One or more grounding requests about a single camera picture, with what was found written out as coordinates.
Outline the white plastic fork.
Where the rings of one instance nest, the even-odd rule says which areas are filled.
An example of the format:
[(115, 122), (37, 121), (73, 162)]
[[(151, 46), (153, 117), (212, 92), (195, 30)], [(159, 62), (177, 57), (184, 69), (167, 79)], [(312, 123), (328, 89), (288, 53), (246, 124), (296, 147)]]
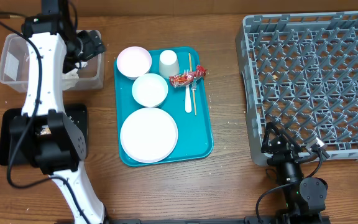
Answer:
[(191, 113), (192, 106), (191, 106), (191, 95), (190, 95), (190, 86), (187, 85), (185, 87), (185, 112)]

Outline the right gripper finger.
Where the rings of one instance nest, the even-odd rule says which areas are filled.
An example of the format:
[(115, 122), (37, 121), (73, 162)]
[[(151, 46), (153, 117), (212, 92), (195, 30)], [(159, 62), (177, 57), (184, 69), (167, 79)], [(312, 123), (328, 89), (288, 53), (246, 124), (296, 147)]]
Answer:
[(279, 131), (280, 131), (280, 134), (284, 135), (288, 139), (288, 142), (290, 142), (293, 145), (295, 152), (302, 151), (301, 146), (285, 130), (280, 129)]
[(275, 134), (275, 125), (272, 122), (266, 124), (264, 138), (262, 140), (261, 152), (268, 153), (270, 151), (269, 141), (270, 135)]

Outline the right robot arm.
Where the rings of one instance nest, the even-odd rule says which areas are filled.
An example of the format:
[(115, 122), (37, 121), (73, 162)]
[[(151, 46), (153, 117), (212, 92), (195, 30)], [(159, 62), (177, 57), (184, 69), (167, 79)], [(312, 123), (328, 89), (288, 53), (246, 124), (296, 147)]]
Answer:
[[(285, 130), (269, 122), (266, 125), (261, 152), (271, 155), (267, 164), (275, 168), (278, 186), (264, 192), (257, 200), (258, 223), (329, 223), (321, 212), (326, 209), (328, 184), (314, 175), (329, 158), (326, 144), (314, 137), (301, 147)], [(283, 192), (286, 208), (272, 217), (262, 217), (262, 199), (278, 190)]]

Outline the white napkin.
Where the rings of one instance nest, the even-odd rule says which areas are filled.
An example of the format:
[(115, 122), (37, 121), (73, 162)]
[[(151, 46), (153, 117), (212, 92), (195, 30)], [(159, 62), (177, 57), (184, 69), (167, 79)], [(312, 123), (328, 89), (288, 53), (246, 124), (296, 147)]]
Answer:
[(87, 90), (88, 87), (80, 81), (78, 74), (79, 69), (74, 68), (68, 73), (62, 75), (62, 89), (66, 90)]

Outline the pink bowl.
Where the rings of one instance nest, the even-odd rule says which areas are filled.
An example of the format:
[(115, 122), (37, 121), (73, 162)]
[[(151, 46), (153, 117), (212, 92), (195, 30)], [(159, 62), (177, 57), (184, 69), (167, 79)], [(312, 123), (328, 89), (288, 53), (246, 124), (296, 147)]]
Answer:
[(148, 50), (132, 46), (120, 52), (116, 65), (122, 75), (130, 80), (136, 80), (150, 71), (152, 57)]

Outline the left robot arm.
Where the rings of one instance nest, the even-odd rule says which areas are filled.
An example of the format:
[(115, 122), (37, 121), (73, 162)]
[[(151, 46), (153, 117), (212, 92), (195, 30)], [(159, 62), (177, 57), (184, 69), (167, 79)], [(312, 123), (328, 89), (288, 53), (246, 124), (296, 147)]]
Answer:
[(30, 53), (29, 86), (21, 115), (10, 124), (7, 181), (20, 187), (12, 181), (12, 167), (20, 154), (46, 176), (25, 188), (52, 180), (75, 223), (109, 223), (86, 173), (87, 138), (63, 104), (65, 59), (72, 53), (83, 55), (86, 44), (78, 38), (70, 17), (60, 12), (27, 17), (19, 36), (26, 40)]

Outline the red snack wrapper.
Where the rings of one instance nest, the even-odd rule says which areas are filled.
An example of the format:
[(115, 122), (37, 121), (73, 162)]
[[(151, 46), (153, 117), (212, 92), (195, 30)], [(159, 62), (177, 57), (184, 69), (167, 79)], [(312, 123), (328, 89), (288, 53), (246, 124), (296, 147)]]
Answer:
[(179, 88), (197, 82), (199, 79), (204, 78), (206, 75), (207, 69), (203, 68), (201, 65), (197, 65), (194, 72), (185, 72), (182, 74), (174, 75), (169, 77), (169, 82), (172, 87)]

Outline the white bowl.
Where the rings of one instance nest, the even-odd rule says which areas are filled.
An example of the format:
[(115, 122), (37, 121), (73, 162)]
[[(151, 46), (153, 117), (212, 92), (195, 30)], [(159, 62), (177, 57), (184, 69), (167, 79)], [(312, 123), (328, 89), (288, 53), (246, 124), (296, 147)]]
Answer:
[(144, 107), (160, 106), (168, 95), (166, 80), (155, 73), (147, 73), (137, 78), (132, 85), (132, 96)]

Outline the wooden chopstick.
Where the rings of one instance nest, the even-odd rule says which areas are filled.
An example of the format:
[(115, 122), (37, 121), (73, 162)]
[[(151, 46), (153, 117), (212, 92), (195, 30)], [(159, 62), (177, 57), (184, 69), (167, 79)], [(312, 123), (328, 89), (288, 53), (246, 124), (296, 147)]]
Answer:
[[(192, 72), (193, 71), (193, 64), (192, 64), (192, 57), (191, 57), (190, 53), (188, 53), (188, 59), (189, 59), (190, 72)], [(195, 116), (196, 116), (197, 115), (196, 96), (195, 96), (196, 80), (193, 80), (193, 83), (191, 84), (191, 90), (192, 90), (192, 97), (193, 97), (194, 113), (195, 113)]]

